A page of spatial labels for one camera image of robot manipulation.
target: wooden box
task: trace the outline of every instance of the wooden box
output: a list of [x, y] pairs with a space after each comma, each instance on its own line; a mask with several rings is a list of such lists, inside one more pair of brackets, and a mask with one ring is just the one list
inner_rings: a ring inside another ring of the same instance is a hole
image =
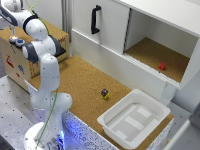
[[[56, 57], [58, 62], [62, 62], [69, 57], [69, 35], [46, 21], [45, 24], [49, 29], [49, 34], [54, 36], [61, 44], [62, 53]], [[33, 41], [30, 36], [18, 27], [15, 28], [15, 33], [20, 39], [24, 39], [26, 43]], [[25, 90], [28, 90], [24, 80], [29, 81], [39, 75], [40, 66], [38, 63], [33, 64], [28, 61], [23, 56], [21, 49], [17, 48], [13, 44], [10, 44], [10, 36], [11, 31], [9, 28], [0, 31], [0, 52], [4, 62], [5, 71], [10, 78], [12, 78]]]

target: open cabinet compartment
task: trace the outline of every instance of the open cabinet compartment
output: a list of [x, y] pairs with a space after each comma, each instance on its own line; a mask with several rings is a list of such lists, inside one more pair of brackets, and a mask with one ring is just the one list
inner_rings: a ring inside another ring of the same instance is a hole
[[[181, 87], [197, 42], [197, 36], [131, 9], [124, 55]], [[166, 64], [164, 70], [158, 68], [161, 62]]]

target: green cable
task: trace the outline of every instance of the green cable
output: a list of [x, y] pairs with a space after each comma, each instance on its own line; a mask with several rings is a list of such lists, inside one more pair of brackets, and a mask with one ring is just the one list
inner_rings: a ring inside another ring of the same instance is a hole
[[[35, 3], [35, 5], [33, 5], [32, 7], [29, 5], [29, 3], [28, 3], [27, 0], [25, 0], [25, 1], [26, 1], [27, 5], [28, 5], [29, 8], [30, 8], [30, 12], [31, 12], [31, 14], [33, 15], [33, 8], [34, 8], [35, 6], [37, 6], [37, 4], [40, 2], [40, 0], [38, 0], [38, 1]], [[48, 33], [48, 35], [49, 35], [49, 29], [47, 28], [46, 24], [44, 23], [44, 21], [42, 21], [41, 18], [39, 18], [39, 20], [44, 24], [44, 26], [45, 26], [46, 29], [47, 29], [47, 33]]]
[[56, 104], [56, 100], [57, 100], [57, 94], [58, 94], [58, 89], [56, 89], [56, 95], [55, 95], [55, 100], [54, 100], [54, 103], [53, 103], [53, 107], [52, 107], [52, 109], [51, 109], [51, 112], [50, 112], [50, 115], [49, 115], [49, 117], [48, 117], [48, 119], [47, 119], [47, 122], [46, 122], [46, 124], [45, 124], [45, 126], [44, 126], [44, 129], [43, 129], [43, 131], [42, 131], [42, 134], [41, 134], [41, 136], [40, 136], [40, 138], [39, 138], [39, 140], [38, 140], [37, 147], [38, 147], [38, 145], [39, 145], [39, 143], [40, 143], [40, 140], [41, 140], [41, 138], [42, 138], [42, 136], [43, 136], [43, 134], [44, 134], [44, 131], [45, 131], [46, 127], [47, 127], [47, 124], [48, 124], [48, 122], [49, 122], [49, 119], [50, 119], [50, 117], [51, 117], [51, 114], [53, 113], [53, 110], [54, 110], [54, 107], [55, 107], [55, 104]]

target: door handle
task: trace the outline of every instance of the door handle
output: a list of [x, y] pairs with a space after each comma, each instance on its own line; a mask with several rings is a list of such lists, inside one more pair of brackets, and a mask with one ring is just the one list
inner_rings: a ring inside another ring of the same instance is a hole
[[96, 8], [94, 8], [92, 10], [92, 25], [91, 25], [91, 31], [92, 31], [92, 34], [96, 34], [98, 33], [100, 30], [98, 28], [96, 28], [96, 12], [101, 10], [101, 7], [96, 5]]

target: white plastic tub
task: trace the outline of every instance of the white plastic tub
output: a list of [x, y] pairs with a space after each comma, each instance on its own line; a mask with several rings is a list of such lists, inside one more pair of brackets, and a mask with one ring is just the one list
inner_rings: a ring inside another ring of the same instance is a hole
[[136, 89], [97, 120], [119, 145], [136, 149], [169, 113], [169, 108]]

